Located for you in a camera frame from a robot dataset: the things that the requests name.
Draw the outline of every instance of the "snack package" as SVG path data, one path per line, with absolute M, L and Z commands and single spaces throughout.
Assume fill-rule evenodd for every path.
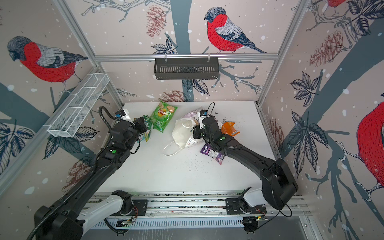
M 208 143 L 204 145 L 200 152 L 215 159 L 218 163 L 220 163 L 220 165 L 223 162 L 224 155 L 219 152 L 215 152 Z
M 235 136 L 236 134 L 239 134 L 240 132 L 237 131 L 233 126 L 234 122 L 225 122 L 223 126 L 221 127 L 221 133 L 222 134 L 228 134 L 230 136 Z
M 153 129 L 153 124 L 150 116 L 143 115 L 144 118 L 144 124 L 147 127 L 147 131 L 145 133 L 142 133 L 139 135 L 140 142 L 145 139 L 146 142 L 148 142 L 149 137 L 151 136 L 151 130 Z
M 151 120 L 153 128 L 163 132 L 169 121 L 172 119 L 177 107 L 173 107 L 163 101 L 160 101 L 159 105 L 151 114 Z

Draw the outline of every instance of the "gray floor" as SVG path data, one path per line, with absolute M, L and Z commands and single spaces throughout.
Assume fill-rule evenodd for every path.
M 89 230 L 81 240 L 306 240 L 299 217 L 276 217 L 255 234 L 242 228 L 176 228 L 163 230 L 130 230 L 116 236 L 111 230 Z

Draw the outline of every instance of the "white table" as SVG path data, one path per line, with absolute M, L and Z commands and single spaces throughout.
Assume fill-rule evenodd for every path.
M 236 160 L 224 157 L 222 165 L 200 153 L 204 143 L 185 148 L 174 156 L 162 154 L 173 141 L 172 131 L 177 119 L 210 102 L 176 102 L 172 120 L 164 133 L 152 130 L 148 142 L 143 142 L 136 154 L 130 155 L 121 168 L 110 176 L 97 193 L 124 190 L 127 192 L 228 192 L 247 187 L 261 188 L 261 180 Z M 125 103 L 131 118 L 151 115 L 158 103 Z M 235 138 L 244 146 L 274 159 L 259 114 L 253 101 L 215 102 L 213 115 L 222 121 L 235 122 L 240 131 Z

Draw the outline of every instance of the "black basket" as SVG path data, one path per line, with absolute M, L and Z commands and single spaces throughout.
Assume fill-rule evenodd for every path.
M 218 58 L 156 58 L 156 79 L 216 79 Z

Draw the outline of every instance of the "white wire mesh basket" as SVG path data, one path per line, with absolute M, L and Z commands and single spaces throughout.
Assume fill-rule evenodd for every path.
M 73 137 L 87 114 L 109 83 L 105 73 L 93 73 L 84 86 L 75 94 L 62 113 L 52 123 L 48 132 L 54 137 Z

